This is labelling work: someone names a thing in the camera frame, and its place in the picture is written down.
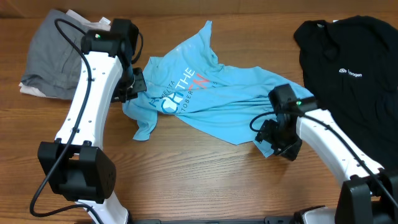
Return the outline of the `black t-shirt white logo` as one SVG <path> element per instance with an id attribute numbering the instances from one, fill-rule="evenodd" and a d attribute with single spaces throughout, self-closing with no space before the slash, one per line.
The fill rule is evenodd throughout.
<path id="1" fill-rule="evenodd" d="M 305 21 L 294 33 L 305 87 L 347 136 L 397 168 L 397 29 L 370 16 Z"/>

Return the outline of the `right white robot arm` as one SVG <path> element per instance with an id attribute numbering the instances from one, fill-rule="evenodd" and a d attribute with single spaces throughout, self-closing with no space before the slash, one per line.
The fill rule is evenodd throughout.
<path id="1" fill-rule="evenodd" d="M 340 184 L 336 208 L 310 207 L 265 223 L 397 223 L 397 171 L 372 160 L 340 129 L 315 97 L 297 98 L 289 84 L 268 94 L 276 119 L 256 130 L 255 142 L 268 142 L 274 155 L 294 161 L 306 142 Z"/>

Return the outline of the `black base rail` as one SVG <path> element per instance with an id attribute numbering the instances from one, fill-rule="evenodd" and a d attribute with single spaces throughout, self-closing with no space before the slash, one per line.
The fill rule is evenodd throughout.
<path id="1" fill-rule="evenodd" d="M 133 224 L 295 224 L 293 216 L 273 216 L 260 219 L 221 219 L 221 220 L 172 220 L 159 219 L 133 220 Z"/>

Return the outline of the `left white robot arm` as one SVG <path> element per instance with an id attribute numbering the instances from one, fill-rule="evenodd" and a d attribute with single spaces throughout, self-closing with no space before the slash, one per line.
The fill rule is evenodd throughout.
<path id="1" fill-rule="evenodd" d="M 30 213 L 46 185 L 72 205 L 45 213 L 51 216 L 84 208 L 93 223 L 132 223 L 114 191 L 116 166 L 103 151 L 109 106 L 124 103 L 147 90 L 141 68 L 133 65 L 141 51 L 142 34 L 128 19 L 114 19 L 109 31 L 84 32 L 75 50 L 81 57 L 78 86 L 67 117 L 54 141 L 40 143 L 37 157 L 45 179 L 33 196 Z"/>

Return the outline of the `light blue printed t-shirt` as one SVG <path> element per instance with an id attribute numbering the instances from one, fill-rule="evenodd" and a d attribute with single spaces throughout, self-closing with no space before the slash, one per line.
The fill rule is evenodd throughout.
<path id="1" fill-rule="evenodd" d="M 274 119 L 268 94 L 289 84 L 297 98 L 312 94 L 301 85 L 261 67 L 238 68 L 219 63 L 211 48 L 212 22 L 163 57 L 151 57 L 143 76 L 147 90 L 123 103 L 137 121 L 136 141 L 146 141 L 159 113 L 174 115 L 190 126 L 228 143 L 253 142 L 266 113 Z"/>

